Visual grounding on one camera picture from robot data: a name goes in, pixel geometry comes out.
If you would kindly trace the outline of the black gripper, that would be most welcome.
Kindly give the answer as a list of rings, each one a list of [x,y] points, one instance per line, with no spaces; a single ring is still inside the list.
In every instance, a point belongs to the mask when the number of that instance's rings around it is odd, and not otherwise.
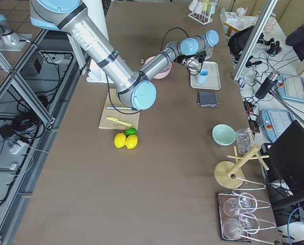
[[[184,65],[185,67],[193,66],[193,65],[201,65],[204,61],[208,59],[208,55],[206,51],[198,52],[195,55],[180,55],[175,58],[174,62]]]

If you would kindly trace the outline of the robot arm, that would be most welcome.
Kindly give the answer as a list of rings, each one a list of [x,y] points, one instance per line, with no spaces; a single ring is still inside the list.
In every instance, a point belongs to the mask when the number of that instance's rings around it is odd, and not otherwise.
[[[30,1],[30,18],[36,27],[72,36],[114,82],[120,102],[137,110],[149,109],[154,104],[157,90],[150,80],[155,75],[179,56],[197,55],[219,42],[214,30],[172,41],[139,71],[132,71],[91,20],[83,1]]]

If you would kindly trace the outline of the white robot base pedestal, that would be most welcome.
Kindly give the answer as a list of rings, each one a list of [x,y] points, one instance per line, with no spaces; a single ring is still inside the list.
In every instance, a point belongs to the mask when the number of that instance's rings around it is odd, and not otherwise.
[[[102,1],[82,1],[73,14],[67,26],[69,36],[94,60],[90,63],[87,82],[108,83],[109,71],[104,69],[110,64],[107,59],[114,48],[109,43]]]

